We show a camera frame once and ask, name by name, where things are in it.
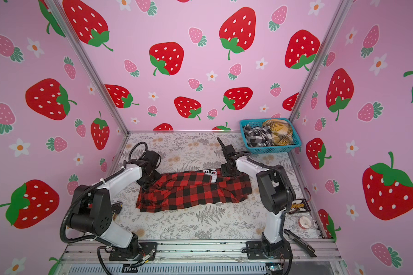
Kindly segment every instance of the buffalo check fabric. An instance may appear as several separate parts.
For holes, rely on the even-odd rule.
[[[140,189],[141,212],[183,209],[208,203],[237,203],[252,193],[247,174],[225,177],[220,169],[165,173],[148,190]]]

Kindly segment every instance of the pink wall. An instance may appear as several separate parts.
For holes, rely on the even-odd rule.
[[[331,52],[294,123],[302,172],[350,274],[413,274],[413,1],[353,3]]]
[[[5,103],[0,105],[0,205],[12,203],[0,208],[0,274],[10,274],[13,268],[19,274],[49,273],[55,263],[49,258],[60,258],[66,247],[58,232],[70,205],[67,188],[75,184],[69,183],[71,175],[79,184],[104,177],[100,159],[110,167],[122,140],[98,93],[89,93],[91,82],[69,42],[56,33],[57,26],[50,25],[48,34],[47,25],[38,1],[0,1],[0,102]],[[13,62],[11,55],[23,60]],[[65,70],[67,56],[73,61],[73,67],[66,68],[73,79]],[[45,79],[52,80],[33,86]],[[77,103],[70,102],[67,116],[63,91],[61,105],[56,101],[59,84]],[[102,150],[91,138],[99,111],[110,129]],[[83,121],[84,137],[84,126],[77,131],[76,119]],[[51,137],[61,137],[67,147],[58,138],[51,151],[46,145]]]
[[[152,130],[161,123],[170,124],[174,130],[211,130],[226,124],[232,130],[238,130],[238,121],[241,119],[266,118],[277,113],[288,117],[291,108],[285,109],[283,102],[286,107],[290,99],[296,99],[295,94],[299,92],[307,74],[304,67],[289,67],[298,60],[296,54],[310,57],[318,50],[317,40],[323,39],[339,3],[338,0],[323,0],[323,3],[321,0],[265,0],[263,3],[251,0],[83,2],[85,4],[78,0],[64,0],[63,7],[103,82],[117,85],[118,91],[127,90],[132,94],[133,103],[139,104],[127,104],[128,107],[122,108],[124,102],[118,98],[120,94],[113,96],[114,102],[120,103],[118,111],[131,130]],[[137,2],[148,5],[138,6]],[[231,19],[228,22],[227,19],[237,11],[238,14],[233,18],[238,21],[233,23]],[[274,22],[281,27],[277,29]],[[91,33],[92,28],[98,32],[95,37]],[[225,38],[225,46],[232,50],[231,60],[227,59],[229,49],[222,45],[219,33]],[[206,44],[200,40],[202,36],[205,36]],[[303,41],[302,38],[306,36],[307,41]],[[227,42],[229,37],[239,39],[236,48]],[[291,46],[295,47],[293,53],[288,47],[290,40]],[[177,44],[157,45],[167,42]],[[165,48],[168,51],[176,49],[177,52],[166,54]],[[160,66],[160,60],[164,60],[162,66],[167,63],[161,69],[165,74],[156,70],[149,53],[152,53],[157,66]],[[237,79],[231,80],[232,76],[229,78],[230,70],[237,75]],[[271,88],[274,83],[280,85],[281,92],[276,86]],[[196,91],[199,84],[202,90]],[[229,103],[236,110],[226,107],[223,102],[225,92],[245,87],[251,90],[232,90],[233,96],[229,98],[240,98],[238,91],[247,92],[245,95],[253,93],[252,98],[245,101],[246,97],[242,97],[234,105]],[[116,87],[110,88],[114,93]],[[195,105],[186,102],[187,99],[182,99],[181,107],[177,109],[174,101],[178,97],[191,99],[190,103],[201,106],[201,112]],[[185,106],[188,111],[190,107],[196,109],[193,118],[187,118],[191,113],[185,110]],[[216,118],[210,120],[208,115]]]

